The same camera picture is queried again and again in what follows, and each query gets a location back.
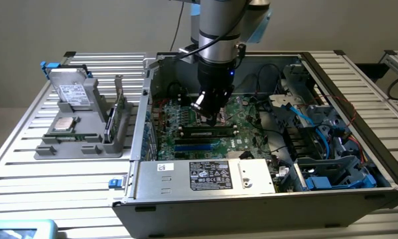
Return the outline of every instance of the robotic arm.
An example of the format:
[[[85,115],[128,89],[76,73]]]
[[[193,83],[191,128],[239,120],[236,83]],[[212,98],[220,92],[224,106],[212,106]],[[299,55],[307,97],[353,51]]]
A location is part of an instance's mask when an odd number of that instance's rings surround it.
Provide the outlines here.
[[[253,34],[263,35],[271,17],[269,4],[269,0],[201,0],[199,27],[195,26],[197,16],[192,17],[192,40],[197,41],[199,48],[175,59],[199,54],[201,90],[192,107],[207,117],[211,126],[216,124],[216,115],[235,89],[236,58],[244,58],[247,48],[240,42]],[[248,23],[243,24],[243,19],[248,19]]]

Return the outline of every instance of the warning label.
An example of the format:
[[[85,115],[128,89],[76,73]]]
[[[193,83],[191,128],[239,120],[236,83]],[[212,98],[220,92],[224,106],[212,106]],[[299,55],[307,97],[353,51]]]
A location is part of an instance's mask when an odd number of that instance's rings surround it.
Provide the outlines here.
[[[233,189],[228,161],[191,162],[191,188],[195,191]]]
[[[91,105],[83,85],[60,85],[59,87],[72,106]]]

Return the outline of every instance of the motherboard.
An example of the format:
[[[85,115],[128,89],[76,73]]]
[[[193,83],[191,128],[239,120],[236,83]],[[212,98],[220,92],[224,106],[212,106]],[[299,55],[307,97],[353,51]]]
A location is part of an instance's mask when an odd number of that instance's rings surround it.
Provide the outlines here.
[[[209,127],[207,118],[191,106],[177,100],[159,101],[153,113],[157,160],[240,158],[243,154],[247,158],[269,157],[268,138],[245,120],[252,107],[249,97],[233,96],[220,110],[217,125]]]

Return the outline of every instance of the white wall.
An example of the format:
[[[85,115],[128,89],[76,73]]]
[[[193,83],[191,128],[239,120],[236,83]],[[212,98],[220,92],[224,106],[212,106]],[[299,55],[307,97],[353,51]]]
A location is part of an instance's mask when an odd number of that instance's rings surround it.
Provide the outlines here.
[[[265,38],[249,50],[343,49],[356,61],[377,61],[398,49],[398,0],[272,2]],[[31,104],[45,80],[39,64],[65,51],[168,50],[180,7],[167,0],[0,0],[0,107]],[[176,46],[189,44],[189,10]]]

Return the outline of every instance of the teal object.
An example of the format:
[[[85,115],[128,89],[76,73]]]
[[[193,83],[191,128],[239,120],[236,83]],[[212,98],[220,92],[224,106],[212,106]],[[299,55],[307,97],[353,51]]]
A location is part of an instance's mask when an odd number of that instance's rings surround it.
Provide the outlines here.
[[[56,239],[57,225],[53,220],[0,220],[0,234],[8,238],[17,238],[27,233],[23,239]]]

